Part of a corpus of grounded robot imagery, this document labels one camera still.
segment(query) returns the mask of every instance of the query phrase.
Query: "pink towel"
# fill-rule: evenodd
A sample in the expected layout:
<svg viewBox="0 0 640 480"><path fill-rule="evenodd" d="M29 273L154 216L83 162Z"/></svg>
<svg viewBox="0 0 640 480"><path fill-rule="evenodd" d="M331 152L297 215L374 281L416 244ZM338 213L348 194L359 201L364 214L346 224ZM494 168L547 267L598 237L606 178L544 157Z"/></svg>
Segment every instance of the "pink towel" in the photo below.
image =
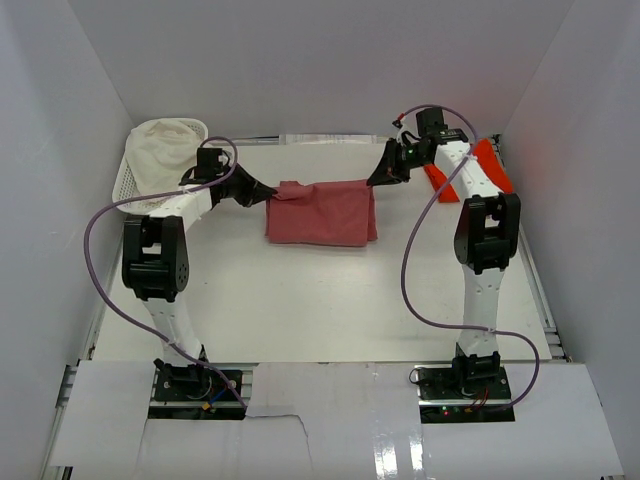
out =
<svg viewBox="0 0 640 480"><path fill-rule="evenodd" d="M280 182L277 190L267 202L271 243L364 247L378 238L373 190L366 180Z"/></svg>

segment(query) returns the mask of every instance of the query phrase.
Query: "laundry basket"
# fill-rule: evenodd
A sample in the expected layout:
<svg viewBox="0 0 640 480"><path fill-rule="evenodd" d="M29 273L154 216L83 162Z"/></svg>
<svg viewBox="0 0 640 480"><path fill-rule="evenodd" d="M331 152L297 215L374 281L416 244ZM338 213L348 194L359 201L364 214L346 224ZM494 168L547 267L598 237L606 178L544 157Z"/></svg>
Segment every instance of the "laundry basket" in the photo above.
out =
<svg viewBox="0 0 640 480"><path fill-rule="evenodd" d="M195 120L193 118L173 118L171 120L177 120L184 123L187 127L196 132L201 140L204 140L209 135L206 125L200 120ZM116 177L116 183L113 186L111 198L114 202L117 202L119 200L137 197L139 195L140 192L136 186L136 179L133 178L133 173L131 173L129 163L123 155L122 162L120 162L120 169L118 170L118 176ZM159 198L158 200L143 200L140 202L125 203L120 205L118 209L126 213L145 215L151 210L158 208L165 200L166 198Z"/></svg>

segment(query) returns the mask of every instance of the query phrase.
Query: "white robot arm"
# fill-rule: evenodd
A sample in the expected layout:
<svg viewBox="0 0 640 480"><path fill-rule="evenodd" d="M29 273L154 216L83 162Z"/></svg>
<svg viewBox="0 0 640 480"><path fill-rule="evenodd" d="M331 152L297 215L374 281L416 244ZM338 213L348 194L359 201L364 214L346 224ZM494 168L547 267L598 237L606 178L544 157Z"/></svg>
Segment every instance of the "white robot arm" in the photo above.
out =
<svg viewBox="0 0 640 480"><path fill-rule="evenodd" d="M185 173L183 185L209 183L229 171L220 148L200 148L197 166ZM170 198L148 215L129 215L125 220L122 278L126 287L151 314L155 328L194 358L206 360L196 336L184 295L189 280L186 232L222 199L233 198L249 207L276 191L255 180L241 166L225 182L195 193ZM163 345L162 363L188 367L189 362Z"/></svg>
<svg viewBox="0 0 640 480"><path fill-rule="evenodd" d="M464 132L449 129L440 108L427 108L416 115L416 142L399 121L398 140L387 141L380 163L367 180L370 186L409 181L410 170L435 165L447 177L456 170L471 148ZM471 156L451 182L463 201L454 237L454 251L462 264L465 280L464 320L468 326L458 338L452 366L461 387L489 383L498 378L500 355L495 334L498 293L504 270L516 253L520 222L520 199L505 194Z"/></svg>

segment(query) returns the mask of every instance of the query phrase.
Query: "wire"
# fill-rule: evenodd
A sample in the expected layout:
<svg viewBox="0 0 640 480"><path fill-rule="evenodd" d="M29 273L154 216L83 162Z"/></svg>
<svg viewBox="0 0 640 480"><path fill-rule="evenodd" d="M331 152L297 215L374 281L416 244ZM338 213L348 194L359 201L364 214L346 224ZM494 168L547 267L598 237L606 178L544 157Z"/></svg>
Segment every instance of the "wire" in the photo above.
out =
<svg viewBox="0 0 640 480"><path fill-rule="evenodd" d="M104 303L106 303L106 305L111 310L113 310L119 316L124 318L127 322L135 325L138 328L141 328L145 332L149 332L149 333L155 335L160 340L162 340L164 343L168 344L171 348L173 348L176 351L176 353L178 353L183 358L187 359L189 362L194 363L196 365L200 365L201 367L207 368L207 369L211 370L212 372L214 372L216 375L218 375L222 379L222 381L225 383L227 388L233 393L234 397L236 397L238 402L240 402L240 405L242 405L242 407L246 410L247 404L244 402L244 400L242 400L242 397L238 394L236 389L231 386L231 383L229 382L229 379L227 378L227 376L220 369L218 369L215 365L213 365L211 363L203 362L202 360L199 360L197 358L192 357L187 352L185 352L182 349L182 347L180 347L179 345L176 345L175 343L173 343L169 339L169 337L167 337L166 335L164 335L160 331L156 330L155 328L150 327L148 325L145 325L144 323L136 320L135 318L133 318L132 316L128 315L123 310L121 310L120 307L118 307L115 303L113 303L113 301L109 298L109 294L105 291L105 289L100 284L100 281L98 280L98 275L96 274L95 268L93 266L93 260L91 259L91 249L90 249L90 245L91 245L91 230L93 229L93 226L95 225L95 223L100 219L100 217L102 217L102 215L104 215L108 211L113 210L114 208L119 207L120 205L124 205L126 203L138 202L138 201L141 201L141 200L154 200L156 198L164 198L164 197L175 197L177 195L183 195L183 194L186 194L186 193L198 192L200 190L204 190L206 188L213 187L214 185L218 185L218 184L224 182L231 175L233 175L233 172L235 171L236 166L238 165L238 147L236 146L235 143L233 143L233 141L229 140L226 137L215 136L215 137L209 137L209 138L205 139L200 144L200 148L204 147L206 144L208 144L210 142L215 142L215 141L221 141L221 142L228 143L231 146L231 148L233 149L233 163L231 164L231 168L229 169L229 171L225 175L223 175L222 177L220 177L220 178L218 178L216 180L213 180L213 181L211 181L209 183L205 183L203 185L198 185L197 187L193 187L193 188L188 189L188 190L185 189L185 190L176 190L176 191L173 191L173 192L154 193L154 194L151 194L151 195L141 195L139 197L127 198L125 200L118 200L117 202L114 202L114 203L111 203L109 205L106 205L105 207L102 207L100 210L98 210L96 212L96 214L93 217L91 217L91 220L89 220L89 223L87 223L87 228L84 231L84 240L83 240L84 260L85 260L85 263L87 264L87 270L89 271L89 276L91 277L91 282L93 283L93 286L98 291L98 295L100 295L100 297L102 298Z"/></svg>
<svg viewBox="0 0 640 480"><path fill-rule="evenodd" d="M190 400L202 400L204 397L209 395L212 388L213 388L213 380L211 380L211 377L209 377L209 386L207 387L207 391L204 392L203 395L200 395L199 397L192 397L191 395L187 395L187 398Z"/></svg>
<svg viewBox="0 0 640 480"><path fill-rule="evenodd" d="M222 391L218 392L216 396L214 396L211 400L209 400L209 405L213 405L213 402L218 400L224 393L227 391L226 388L223 388Z"/></svg>
<svg viewBox="0 0 640 480"><path fill-rule="evenodd" d="M470 413L473 411L473 406L478 403L480 401L480 397L477 396L476 398L473 399L473 403L471 403L470 405L467 405L464 409L465 412Z"/></svg>
<svg viewBox="0 0 640 480"><path fill-rule="evenodd" d="M418 231L422 226L422 222L424 222L425 217L429 213L429 210L431 210L431 207L433 207L433 205L435 204L440 194L444 192L444 190L451 184L455 176L467 164L471 156L471 153L473 152L473 149L475 145L477 145L479 140L478 132L462 114L458 113L457 111L451 108L444 107L442 105L430 104L430 103L417 105L415 107L410 108L406 112L400 114L398 116L398 120L402 122L404 117L406 117L412 112L415 112L416 110L421 110L424 108L434 108L434 107L441 108L446 112L452 113L453 115L458 117L460 120L462 120L465 123L465 125L469 128L469 130L471 130L471 133L473 135L473 141L475 143L471 146L469 151L465 154L464 158L458 164L458 166L453 170L451 175L449 175L449 177L445 180L445 182L442 185L440 185L440 188L438 188L438 190L436 190L433 196L429 199L429 201L427 202L427 205L424 207L424 210L418 217L418 220L416 221L416 224L413 227L411 234L409 235L409 240L407 241L407 246L405 248L404 255L402 257L402 268L400 271L400 289L402 290L402 298L404 300L405 305L407 306L407 309L413 314L413 316L416 317L418 320L420 320L422 323L429 325L430 327L443 328L446 330L478 330L481 332L491 332L495 335L502 335L504 337L519 338L520 340L526 342L531 347L531 350L533 351L533 356L535 357L535 366L533 368L533 375L531 376L531 381L529 382L529 385L527 385L527 388L524 389L524 392L522 392L520 396L518 396L515 400L512 400L510 403L496 408L496 410L506 410L520 403L529 394L529 392L535 385L536 380L538 379L538 373L540 372L540 354L538 353L538 349L536 348L534 343L531 340L529 340L529 338L527 338L525 335L522 335L521 333L518 333L518 332L510 332L506 330L492 330L489 327L482 327L479 325L449 325L447 323L434 322L420 315L420 313L415 309L415 307L411 303L411 300L409 299L409 294L407 293L407 263L409 261L409 254L411 253L411 247L413 246L413 242L416 239L416 235L418 234Z"/></svg>
<svg viewBox="0 0 640 480"><path fill-rule="evenodd" d="M489 388L485 388L484 389L484 398L482 399L482 402L480 402L479 405L477 405L474 410L478 411L480 410L482 407L484 407L487 404L487 400L489 400Z"/></svg>

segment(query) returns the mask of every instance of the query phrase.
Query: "white table surface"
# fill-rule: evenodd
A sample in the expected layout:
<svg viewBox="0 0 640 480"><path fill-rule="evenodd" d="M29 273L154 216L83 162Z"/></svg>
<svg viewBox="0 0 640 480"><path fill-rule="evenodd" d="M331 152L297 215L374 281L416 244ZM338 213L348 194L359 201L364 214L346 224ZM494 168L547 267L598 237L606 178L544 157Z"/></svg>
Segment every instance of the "white table surface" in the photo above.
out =
<svg viewBox="0 0 640 480"><path fill-rule="evenodd" d="M366 178L383 145L240 147L240 163L269 185ZM400 262L409 233L433 193L414 170L408 184L375 189L378 240L366 248L270 245L265 206L225 200L187 234L191 266L184 294L209 359L220 363L450 361L457 332L428 327L406 309ZM460 323L464 283L453 252L460 204L436 204L412 251L408 290L428 318ZM111 298L151 324L118 271ZM527 335L549 359L540 316L520 254L500 293L498 328ZM529 360L522 341L499 338L503 360ZM107 310L94 359L144 360L159 340Z"/></svg>

